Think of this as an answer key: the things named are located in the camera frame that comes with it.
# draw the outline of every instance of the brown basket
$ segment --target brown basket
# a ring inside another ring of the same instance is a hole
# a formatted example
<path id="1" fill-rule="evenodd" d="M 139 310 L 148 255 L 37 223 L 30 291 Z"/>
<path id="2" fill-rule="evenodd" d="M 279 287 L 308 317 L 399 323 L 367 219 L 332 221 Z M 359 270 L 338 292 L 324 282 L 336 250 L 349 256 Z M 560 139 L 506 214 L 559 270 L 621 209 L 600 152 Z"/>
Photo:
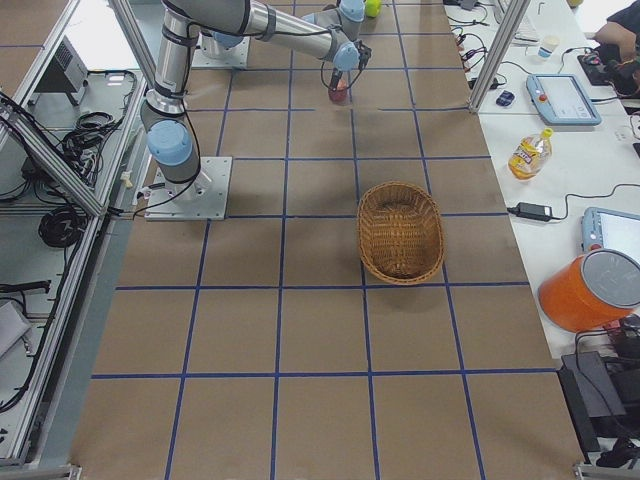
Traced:
<path id="1" fill-rule="evenodd" d="M 438 206 L 416 185 L 373 187 L 358 206 L 358 246 L 362 263 L 379 279 L 396 285 L 425 282 L 444 257 Z"/>

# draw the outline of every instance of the tablet device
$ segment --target tablet device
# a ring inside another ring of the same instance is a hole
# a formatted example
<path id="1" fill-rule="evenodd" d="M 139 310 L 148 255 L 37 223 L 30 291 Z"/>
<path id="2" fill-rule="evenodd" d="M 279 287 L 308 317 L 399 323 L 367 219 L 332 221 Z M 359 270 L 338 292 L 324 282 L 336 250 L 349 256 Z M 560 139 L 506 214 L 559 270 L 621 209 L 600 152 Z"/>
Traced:
<path id="1" fill-rule="evenodd" d="M 527 90 L 547 125 L 598 125 L 602 122 L 575 75 L 529 75 Z"/>
<path id="2" fill-rule="evenodd" d="M 585 252 L 609 248 L 640 262 L 640 215 L 589 207 L 582 217 Z"/>

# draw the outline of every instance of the bottle with yellow liquid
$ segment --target bottle with yellow liquid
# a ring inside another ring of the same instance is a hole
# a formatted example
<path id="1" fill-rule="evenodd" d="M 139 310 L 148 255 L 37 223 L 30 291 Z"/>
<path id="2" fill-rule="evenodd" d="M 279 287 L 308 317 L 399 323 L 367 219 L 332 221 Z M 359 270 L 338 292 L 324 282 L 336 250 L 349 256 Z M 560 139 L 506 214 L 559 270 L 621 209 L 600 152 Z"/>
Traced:
<path id="1" fill-rule="evenodd" d="M 539 134 L 525 137 L 509 159 L 509 170 L 519 180 L 528 180 L 538 174 L 551 157 L 553 130 L 545 128 Z"/>

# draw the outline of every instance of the orange bucket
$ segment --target orange bucket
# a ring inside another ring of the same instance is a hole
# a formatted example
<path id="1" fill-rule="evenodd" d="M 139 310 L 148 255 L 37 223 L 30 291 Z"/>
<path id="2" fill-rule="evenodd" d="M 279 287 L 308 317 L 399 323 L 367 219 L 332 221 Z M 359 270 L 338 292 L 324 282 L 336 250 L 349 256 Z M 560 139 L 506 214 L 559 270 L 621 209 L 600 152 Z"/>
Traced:
<path id="1" fill-rule="evenodd" d="M 580 332 L 629 315 L 640 305 L 640 265 L 615 250 L 581 255 L 538 289 L 544 313 Z"/>

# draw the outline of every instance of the white mounting plate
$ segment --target white mounting plate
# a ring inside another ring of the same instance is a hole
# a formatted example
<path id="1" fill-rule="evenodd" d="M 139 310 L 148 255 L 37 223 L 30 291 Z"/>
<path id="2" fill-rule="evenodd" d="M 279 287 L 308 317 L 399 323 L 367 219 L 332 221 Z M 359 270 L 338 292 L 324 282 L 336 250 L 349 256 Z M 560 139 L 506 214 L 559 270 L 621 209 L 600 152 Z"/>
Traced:
<path id="1" fill-rule="evenodd" d="M 247 59 L 249 58 L 249 38 L 245 37 L 241 43 L 236 45 L 230 53 L 223 54 L 218 58 L 209 58 L 201 49 L 197 49 L 193 54 L 191 68 L 238 68 L 247 69 Z"/>
<path id="2" fill-rule="evenodd" d="M 168 202 L 164 205 L 145 210 L 145 218 L 150 221 L 185 220 L 224 220 L 227 209 L 227 195 L 231 178 L 231 157 L 202 157 L 202 171 L 212 180 L 211 186 L 193 201 L 180 203 Z M 164 175 L 160 169 L 156 172 L 154 183 L 164 182 Z M 165 189 L 152 190 L 149 205 L 155 205 L 168 200 L 169 193 Z"/>

